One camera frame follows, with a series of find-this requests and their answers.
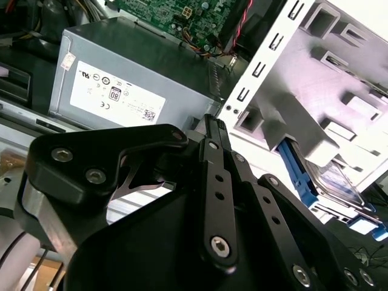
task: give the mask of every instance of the power supply unit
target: power supply unit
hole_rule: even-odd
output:
[[[186,129],[215,114],[237,79],[126,18],[107,19],[64,31],[50,114],[90,129]]]

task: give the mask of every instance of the cable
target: cable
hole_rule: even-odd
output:
[[[199,56],[209,58],[218,58],[220,56],[224,56],[225,54],[222,52],[221,44],[217,45],[217,48],[221,50],[221,53],[210,53],[212,49],[216,49],[216,47],[211,48],[208,52],[203,51],[201,48],[199,48],[196,44],[192,42],[192,37],[190,36],[189,29],[187,27],[184,27],[182,29],[182,37],[185,40],[186,43],[188,43],[189,47]]]
[[[5,8],[5,14],[11,13],[13,11],[13,9],[16,6],[16,1],[17,0],[9,0],[9,2]]]
[[[232,48],[236,47],[236,45],[237,45],[237,39],[241,35],[241,29],[243,28],[243,25],[247,21],[248,11],[252,7],[252,4],[253,4],[253,0],[249,0],[248,6],[247,6],[247,8],[245,8],[244,13],[242,14],[242,18],[237,26],[237,31],[236,31],[235,37],[233,39],[233,47]]]
[[[92,20],[91,20],[91,17],[90,17],[90,12],[85,8],[85,6],[83,6],[83,4],[79,0],[75,0],[75,2],[77,2],[77,4],[82,9],[82,11],[86,14],[86,17],[88,17],[89,21],[91,22]]]
[[[31,280],[34,278],[35,274],[43,264],[44,258],[47,256],[48,249],[44,250],[44,253],[42,254],[41,258],[39,259],[38,263],[36,264],[35,268],[32,270],[30,276],[28,276],[27,280],[25,281],[23,287],[21,287],[20,291],[25,291],[28,288],[28,285],[30,285]]]
[[[6,261],[6,259],[10,255],[10,253],[12,252],[13,248],[18,244],[18,242],[20,242],[20,240],[25,236],[25,234],[26,234],[26,232],[20,233],[13,240],[13,242],[7,247],[7,250],[5,250],[5,252],[3,253],[3,255],[1,256],[1,259],[0,259],[0,269],[1,269],[2,265],[4,265],[4,262]]]
[[[50,288],[54,288],[56,283],[58,282],[58,279],[61,277],[61,273],[63,271],[63,269],[65,268],[65,265],[64,263],[62,263],[60,266],[59,266],[59,269],[58,271],[56,271],[55,273],[55,276],[54,278],[52,279],[50,285],[48,285],[48,289],[51,290]]]

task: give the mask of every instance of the yellow wire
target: yellow wire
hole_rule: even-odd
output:
[[[85,15],[86,15],[86,17],[87,17],[88,14],[87,14],[86,8],[81,4],[81,2],[80,2],[79,0],[75,0],[75,1],[78,3],[78,5],[80,6],[80,8],[84,11],[84,13],[85,13]]]
[[[34,28],[34,31],[37,32],[39,30],[40,26],[41,26],[41,19],[39,19],[36,27]],[[32,38],[32,35],[26,34],[26,35],[20,37],[19,39],[30,39],[30,38]]]

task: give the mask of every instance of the slot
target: slot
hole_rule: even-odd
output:
[[[271,42],[271,44],[269,45],[269,48],[273,51],[275,51],[278,46],[280,45],[281,41],[283,40],[284,36],[282,37],[279,37],[279,33],[276,34],[275,38],[273,39],[273,41]]]
[[[54,131],[54,132],[56,132],[56,133],[65,133],[65,132],[66,132],[66,130],[60,129],[60,128],[57,127],[57,126],[52,125],[52,124],[50,124],[50,123],[47,123],[47,122],[45,122],[45,121],[42,121],[42,120],[40,120],[40,119],[37,119],[37,120],[35,121],[35,123],[36,123],[37,125],[43,126],[43,127],[46,128],[46,129],[50,129],[50,130],[52,130],[52,131]]]
[[[259,62],[256,69],[253,71],[252,76],[259,78],[259,76],[261,75],[265,67],[266,67],[265,64],[263,64],[262,62]]]
[[[249,90],[247,90],[245,92],[245,89],[246,89],[245,87],[242,88],[240,94],[237,97],[237,100],[240,101],[240,102],[243,102],[245,100],[245,98],[247,97],[248,93],[249,93]]]
[[[351,93],[346,94],[343,97],[342,102],[352,110],[370,120],[376,120],[377,117],[381,115],[381,111],[375,108],[372,104],[369,104]]]
[[[302,28],[313,36],[325,39],[340,20],[341,14],[325,3],[313,5]]]
[[[263,116],[258,108],[248,106],[247,110],[241,114],[241,118],[236,124],[243,130],[253,133],[264,122]]]
[[[291,20],[295,20],[298,17],[303,7],[304,7],[304,3],[301,1],[297,1],[295,5],[292,7],[291,12],[289,13],[289,18]]]
[[[348,62],[341,59],[329,50],[322,47],[315,47],[311,51],[311,57],[317,59],[322,64],[328,66],[330,69],[342,73],[347,70]]]
[[[354,47],[362,47],[367,41],[366,34],[351,23],[339,22],[333,32],[343,41]]]
[[[341,136],[342,138],[344,138],[348,141],[351,141],[354,137],[356,137],[356,134],[354,134],[354,132],[351,132],[350,130],[339,125],[338,123],[335,123],[334,121],[330,120],[329,118],[326,118],[321,123],[321,127],[324,129],[324,131],[326,133],[328,130],[330,130],[331,132],[336,133],[337,135]]]
[[[377,152],[376,150],[372,150],[371,152],[370,152],[372,155],[374,155],[374,156],[380,156],[381,154],[379,153],[379,152]]]

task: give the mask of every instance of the white label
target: white label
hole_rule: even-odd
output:
[[[64,68],[65,70],[69,71],[70,68],[72,67],[73,63],[75,61],[75,55],[72,53],[67,53],[65,57],[63,58],[61,67]]]
[[[79,61],[70,104],[125,127],[156,124],[165,99]]]

